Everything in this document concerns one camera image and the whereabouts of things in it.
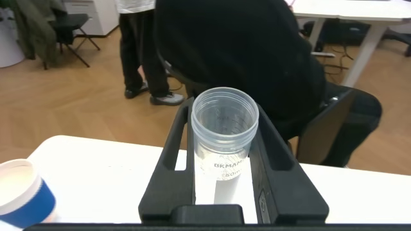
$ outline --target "black shoe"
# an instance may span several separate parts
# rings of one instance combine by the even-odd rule
[[[140,93],[146,92],[146,91],[148,91],[148,85],[147,85],[146,82],[143,82],[143,86],[141,86],[141,88],[138,89],[138,90],[135,90],[135,89],[126,89],[126,91],[124,91],[124,96],[125,96],[127,99],[132,99],[132,98],[138,96]]]

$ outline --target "black hoodie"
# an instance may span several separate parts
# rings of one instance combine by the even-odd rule
[[[323,102],[324,69],[284,0],[157,0],[155,14],[165,60],[195,82],[246,92],[274,124]]]

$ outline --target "white cabinet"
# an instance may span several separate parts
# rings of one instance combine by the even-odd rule
[[[24,54],[17,44],[12,30],[5,21],[0,21],[0,68],[17,64],[23,60]]]
[[[89,15],[89,20],[82,27],[88,35],[105,36],[118,25],[114,0],[63,0],[63,3],[68,13]]]

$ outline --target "green jacket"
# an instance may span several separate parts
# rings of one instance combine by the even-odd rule
[[[61,3],[57,0],[14,0],[9,4],[26,58],[35,59],[38,55],[44,62],[55,64],[56,33],[48,22],[55,20],[53,9],[64,11]]]

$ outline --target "black plastic holder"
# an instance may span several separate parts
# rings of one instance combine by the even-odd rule
[[[239,205],[194,206],[194,147],[190,120],[193,102],[190,98],[179,108],[139,204],[140,218],[145,225],[243,223]],[[259,129],[249,154],[258,223],[324,224],[329,212],[327,203],[261,107],[259,113]],[[174,171],[185,124],[188,125],[186,170]]]

